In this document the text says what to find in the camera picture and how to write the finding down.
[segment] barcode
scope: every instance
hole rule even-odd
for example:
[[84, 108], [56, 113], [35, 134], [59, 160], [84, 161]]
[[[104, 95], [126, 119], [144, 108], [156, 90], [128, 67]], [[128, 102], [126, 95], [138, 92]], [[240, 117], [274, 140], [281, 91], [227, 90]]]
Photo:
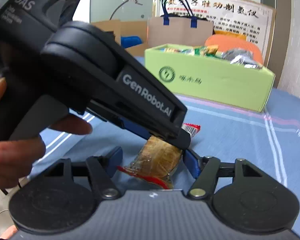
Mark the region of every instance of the barcode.
[[191, 137], [195, 136], [196, 133], [198, 132], [196, 128], [194, 128], [190, 125], [186, 125], [186, 124], [182, 125], [182, 129], [185, 130], [186, 132], [190, 133]]

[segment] human hand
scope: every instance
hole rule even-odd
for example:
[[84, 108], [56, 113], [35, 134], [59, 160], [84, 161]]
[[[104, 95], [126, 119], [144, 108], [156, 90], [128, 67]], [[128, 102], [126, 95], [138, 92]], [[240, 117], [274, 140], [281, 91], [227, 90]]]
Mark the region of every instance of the human hand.
[[[7, 88], [5, 78], [0, 78], [0, 99]], [[51, 129], [85, 135], [92, 132], [90, 124], [73, 114], [53, 124]], [[0, 188], [12, 188], [18, 179], [30, 174], [32, 164], [46, 151], [42, 138], [0, 142]]]

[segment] brown food item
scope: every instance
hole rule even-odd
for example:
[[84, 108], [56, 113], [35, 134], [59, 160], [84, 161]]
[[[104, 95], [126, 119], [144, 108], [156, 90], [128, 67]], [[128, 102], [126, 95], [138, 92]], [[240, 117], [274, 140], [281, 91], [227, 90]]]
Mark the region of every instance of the brown food item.
[[151, 136], [137, 158], [125, 170], [139, 176], [165, 178], [177, 167], [182, 150]]

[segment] plastic bag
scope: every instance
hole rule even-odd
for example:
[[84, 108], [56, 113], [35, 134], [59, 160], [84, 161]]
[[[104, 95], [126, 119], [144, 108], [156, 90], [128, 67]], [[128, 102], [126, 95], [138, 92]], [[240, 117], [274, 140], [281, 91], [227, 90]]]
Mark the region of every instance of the plastic bag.
[[160, 48], [159, 50], [162, 52], [167, 53], [182, 53], [186, 55], [200, 55], [200, 56], [215, 56], [218, 52], [219, 46], [218, 45], [211, 45], [211, 46], [198, 46], [192, 47], [190, 49], [176, 49], [176, 48]]
[[[183, 124], [182, 128], [189, 132], [191, 137], [200, 131], [200, 126], [193, 124]], [[171, 176], [176, 171], [181, 157], [182, 150], [151, 136], [135, 160], [128, 166], [118, 167], [118, 170], [159, 185], [163, 189], [173, 189]]]
[[230, 64], [238, 63], [244, 65], [245, 68], [262, 69], [262, 66], [253, 60], [253, 54], [244, 49], [228, 50], [222, 53], [221, 57], [224, 60], [229, 60]]

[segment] gray base plate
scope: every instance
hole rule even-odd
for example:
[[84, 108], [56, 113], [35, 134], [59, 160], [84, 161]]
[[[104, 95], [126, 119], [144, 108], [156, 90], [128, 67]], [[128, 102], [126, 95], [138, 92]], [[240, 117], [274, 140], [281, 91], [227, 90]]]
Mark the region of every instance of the gray base plate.
[[103, 201], [78, 228], [59, 235], [18, 232], [11, 240], [299, 240], [290, 230], [272, 235], [247, 235], [217, 220], [208, 205], [191, 201], [181, 191], [127, 191]]

